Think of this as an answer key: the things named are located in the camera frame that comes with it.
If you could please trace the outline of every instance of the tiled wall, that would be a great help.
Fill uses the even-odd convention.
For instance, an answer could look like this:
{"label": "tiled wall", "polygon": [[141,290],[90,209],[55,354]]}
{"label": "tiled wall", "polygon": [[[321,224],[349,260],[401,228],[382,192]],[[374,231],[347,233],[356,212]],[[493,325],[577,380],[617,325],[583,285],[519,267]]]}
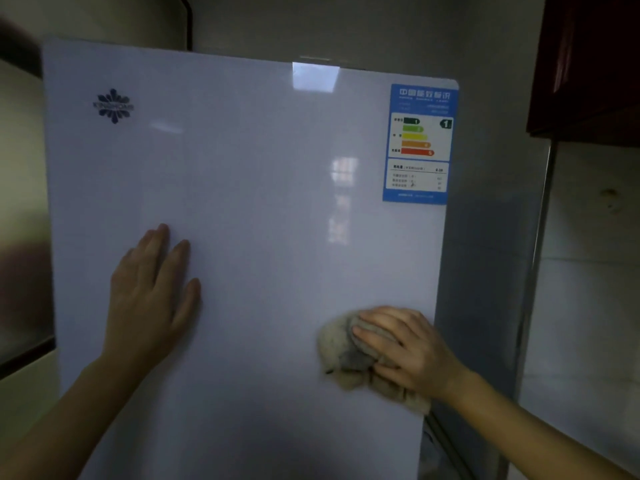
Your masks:
{"label": "tiled wall", "polygon": [[640,475],[640,150],[559,145],[541,257],[520,403]]}

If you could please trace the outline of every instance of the white refrigerator door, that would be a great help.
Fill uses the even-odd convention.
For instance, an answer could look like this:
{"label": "white refrigerator door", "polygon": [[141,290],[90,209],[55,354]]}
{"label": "white refrigerator door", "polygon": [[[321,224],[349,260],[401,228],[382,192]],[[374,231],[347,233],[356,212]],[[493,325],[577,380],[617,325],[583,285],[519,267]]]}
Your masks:
{"label": "white refrigerator door", "polygon": [[[300,79],[287,63],[46,44],[63,390],[100,354],[109,277],[148,228],[191,240],[203,290],[192,333],[83,478],[416,478],[422,418],[341,391],[316,332],[373,305],[433,316],[445,206],[382,200],[390,87],[457,84],[327,71]],[[100,115],[111,88],[129,106],[116,123]]]}

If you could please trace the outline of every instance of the dark red cabinet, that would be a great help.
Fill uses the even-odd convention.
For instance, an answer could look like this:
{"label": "dark red cabinet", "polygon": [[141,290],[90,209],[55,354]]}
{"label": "dark red cabinet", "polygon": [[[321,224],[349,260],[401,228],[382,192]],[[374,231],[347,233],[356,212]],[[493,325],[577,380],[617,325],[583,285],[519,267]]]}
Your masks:
{"label": "dark red cabinet", "polygon": [[640,0],[547,0],[527,131],[640,146]]}

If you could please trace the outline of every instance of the brand logo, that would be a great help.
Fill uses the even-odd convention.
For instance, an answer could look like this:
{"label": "brand logo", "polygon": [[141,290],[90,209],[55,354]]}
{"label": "brand logo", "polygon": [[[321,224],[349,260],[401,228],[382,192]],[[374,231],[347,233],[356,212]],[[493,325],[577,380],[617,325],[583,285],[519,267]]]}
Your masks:
{"label": "brand logo", "polygon": [[133,104],[129,103],[129,98],[120,96],[115,89],[104,96],[98,94],[98,101],[93,103],[93,107],[98,110],[100,116],[106,116],[114,125],[118,120],[130,117],[133,111]]}

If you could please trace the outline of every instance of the green bar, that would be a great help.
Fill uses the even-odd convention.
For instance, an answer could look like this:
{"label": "green bar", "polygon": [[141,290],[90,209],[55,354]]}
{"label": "green bar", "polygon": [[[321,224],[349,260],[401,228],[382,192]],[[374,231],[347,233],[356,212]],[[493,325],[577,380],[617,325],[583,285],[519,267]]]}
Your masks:
{"label": "green bar", "polygon": [[422,133],[424,131],[424,128],[416,125],[403,125],[402,131],[413,131],[414,133]]}

